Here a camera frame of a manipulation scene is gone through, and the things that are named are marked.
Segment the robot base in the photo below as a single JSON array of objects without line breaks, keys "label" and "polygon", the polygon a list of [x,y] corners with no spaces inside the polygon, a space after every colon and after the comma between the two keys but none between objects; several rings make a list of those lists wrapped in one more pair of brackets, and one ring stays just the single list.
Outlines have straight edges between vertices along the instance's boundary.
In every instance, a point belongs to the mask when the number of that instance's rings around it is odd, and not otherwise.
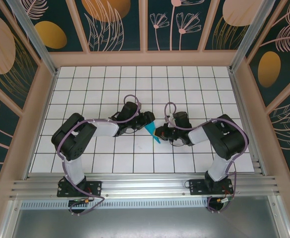
[{"label": "robot base", "polygon": [[[83,191],[92,195],[101,196],[101,181],[85,181],[83,186],[77,185]],[[77,191],[66,179],[58,183],[57,197],[86,197],[87,195]]]},{"label": "robot base", "polygon": [[221,186],[216,187],[212,191],[205,184],[205,179],[191,179],[188,181],[190,195],[225,195],[225,189],[233,194],[232,181],[227,178],[221,182]]}]

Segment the orange circle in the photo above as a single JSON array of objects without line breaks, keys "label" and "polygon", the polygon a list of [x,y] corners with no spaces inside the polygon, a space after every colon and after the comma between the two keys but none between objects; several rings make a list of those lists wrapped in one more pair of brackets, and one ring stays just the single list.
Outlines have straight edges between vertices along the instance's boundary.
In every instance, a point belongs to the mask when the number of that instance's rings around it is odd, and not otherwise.
[{"label": "orange circle", "polygon": [[113,15],[115,9],[121,18],[124,18],[130,10],[130,0],[82,0],[82,4],[94,19],[102,22],[115,21],[116,18]]},{"label": "orange circle", "polygon": [[258,80],[259,83],[265,87],[269,88],[272,86],[280,73],[281,69],[281,61],[278,56],[273,51],[266,52],[258,65]]}]

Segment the black grid line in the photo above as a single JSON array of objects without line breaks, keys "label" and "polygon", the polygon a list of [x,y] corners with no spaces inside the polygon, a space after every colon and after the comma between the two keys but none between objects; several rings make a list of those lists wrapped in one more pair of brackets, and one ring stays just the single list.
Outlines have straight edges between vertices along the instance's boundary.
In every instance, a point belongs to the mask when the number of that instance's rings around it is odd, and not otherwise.
[{"label": "black grid line", "polygon": [[[186,89],[185,89],[185,83],[184,83],[184,76],[183,76],[183,86],[184,86],[184,95],[185,95],[185,102],[186,102],[186,111],[188,112],[189,114],[189,108],[188,108],[188,101],[187,101],[187,98],[186,98]],[[191,146],[191,151],[192,151],[192,159],[193,159],[193,166],[194,166],[194,172],[196,173],[196,170],[195,170],[195,162],[194,162],[194,155],[193,155],[193,147]]]},{"label": "black grid line", "polygon": [[[118,107],[119,107],[119,94],[120,94],[120,79],[119,77],[119,84],[118,84],[118,97],[117,97],[117,112],[118,112]],[[112,164],[112,173],[114,173],[114,159],[115,159],[115,146],[116,146],[116,137],[114,138],[114,151],[113,151],[113,164]]]},{"label": "black grid line", "polygon": [[217,85],[217,83],[216,83],[216,80],[215,80],[215,85],[216,85],[216,89],[217,89],[217,91],[218,91],[218,95],[219,95],[219,100],[220,100],[220,106],[221,106],[222,114],[224,114],[224,112],[223,112],[223,107],[222,107],[222,102],[221,102],[221,98],[220,98],[220,93],[219,93],[219,89],[218,89],[218,85]]},{"label": "black grid line", "polygon": [[[67,103],[69,102],[69,98],[70,98],[70,93],[71,93],[71,88],[72,88],[73,79],[74,79],[74,75],[75,75],[75,70],[76,70],[76,67],[75,67],[75,69],[74,69],[73,78],[72,78],[72,81],[71,81],[71,87],[70,87],[69,95],[68,95],[68,97],[67,97],[67,102],[66,102],[65,111],[64,111],[64,114],[63,114],[62,123],[63,123],[64,118],[65,118],[65,113],[66,113]],[[54,164],[55,164],[55,159],[56,159],[56,153],[55,153],[55,156],[54,156],[54,161],[52,162],[52,167],[51,167],[51,171],[50,171],[50,173],[52,173],[52,169],[53,169]]]},{"label": "black grid line", "polygon": [[167,67],[167,84],[168,84],[168,98],[170,102],[170,91],[169,91],[169,75],[168,75],[168,67]]},{"label": "black grid line", "polygon": [[87,79],[87,84],[86,84],[86,90],[85,90],[85,96],[84,96],[84,102],[83,102],[83,107],[82,107],[82,114],[81,115],[83,115],[83,112],[84,112],[84,106],[85,106],[85,101],[86,101],[86,95],[87,95],[87,88],[88,88],[88,86],[89,86],[89,83],[90,83],[90,80],[89,80],[89,78]]},{"label": "black grid line", "polygon": [[[99,118],[101,116],[102,98],[103,98],[103,92],[102,92],[102,95],[101,95],[101,104],[100,104]],[[93,172],[94,161],[95,161],[96,143],[97,143],[97,137],[95,138],[94,154],[93,154],[93,163],[92,163],[92,172]]]},{"label": "black grid line", "polygon": [[205,120],[207,121],[207,120],[208,120],[208,116],[206,115],[206,110],[205,110],[205,104],[204,104],[204,98],[203,98],[203,95],[202,95],[202,102],[203,102],[203,108],[204,108]]},{"label": "black grid line", "polygon": [[[153,91],[153,67],[150,67],[151,69],[151,109],[154,113],[154,91]],[[155,139],[153,135],[153,171],[155,172]]]},{"label": "black grid line", "polygon": [[[136,72],[135,72],[135,95],[136,94],[136,88],[137,88],[137,68],[136,67]],[[132,136],[134,137],[134,146],[133,146],[133,173],[135,172],[135,132],[132,134]]]}]

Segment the black mounting plate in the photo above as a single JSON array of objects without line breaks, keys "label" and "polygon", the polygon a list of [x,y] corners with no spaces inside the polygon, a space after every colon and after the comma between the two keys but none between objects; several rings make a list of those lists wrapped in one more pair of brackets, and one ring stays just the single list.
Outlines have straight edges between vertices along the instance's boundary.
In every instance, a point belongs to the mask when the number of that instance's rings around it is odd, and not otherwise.
[{"label": "black mounting plate", "polygon": [[219,189],[214,189],[214,191],[209,191],[208,187],[206,186],[204,179],[191,179],[186,182],[186,186],[190,188],[190,195],[225,195],[225,189],[233,194],[233,185],[232,181],[228,178],[221,184],[222,186]]},{"label": "black mounting plate", "polygon": [[[101,181],[86,181],[85,192],[90,192],[93,195],[100,196],[102,191]],[[85,194],[74,190],[68,186],[68,182],[59,182],[57,197],[87,197]]]}]

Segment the blue object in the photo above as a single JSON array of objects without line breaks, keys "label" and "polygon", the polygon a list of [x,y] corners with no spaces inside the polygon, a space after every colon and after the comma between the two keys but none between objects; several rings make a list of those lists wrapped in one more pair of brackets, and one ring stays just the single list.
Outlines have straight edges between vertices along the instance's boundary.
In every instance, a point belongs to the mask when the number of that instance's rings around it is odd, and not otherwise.
[{"label": "blue object", "polygon": [[154,122],[146,125],[145,128],[154,137],[154,139],[160,144],[161,142],[160,142],[159,138],[154,135],[155,130],[156,130]]}]

